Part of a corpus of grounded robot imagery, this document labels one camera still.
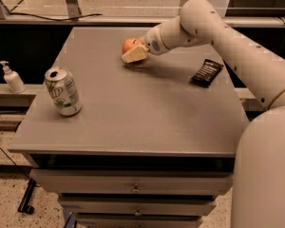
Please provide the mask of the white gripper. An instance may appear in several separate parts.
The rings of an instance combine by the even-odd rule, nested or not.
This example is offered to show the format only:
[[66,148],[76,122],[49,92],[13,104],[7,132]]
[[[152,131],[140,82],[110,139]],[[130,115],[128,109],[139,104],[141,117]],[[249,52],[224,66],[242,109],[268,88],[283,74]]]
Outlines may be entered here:
[[144,45],[136,45],[128,49],[122,56],[122,60],[129,64],[147,58],[148,50],[153,55],[162,55],[168,51],[161,38],[159,26],[151,28],[143,37]]

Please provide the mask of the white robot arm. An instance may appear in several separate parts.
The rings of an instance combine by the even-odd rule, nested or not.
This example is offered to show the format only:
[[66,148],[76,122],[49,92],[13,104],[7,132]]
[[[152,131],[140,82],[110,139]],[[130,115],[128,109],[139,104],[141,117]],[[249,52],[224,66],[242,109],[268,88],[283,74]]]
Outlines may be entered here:
[[180,15],[123,42],[122,59],[211,45],[265,111],[237,146],[231,228],[285,228],[285,60],[229,27],[206,0],[188,0]]

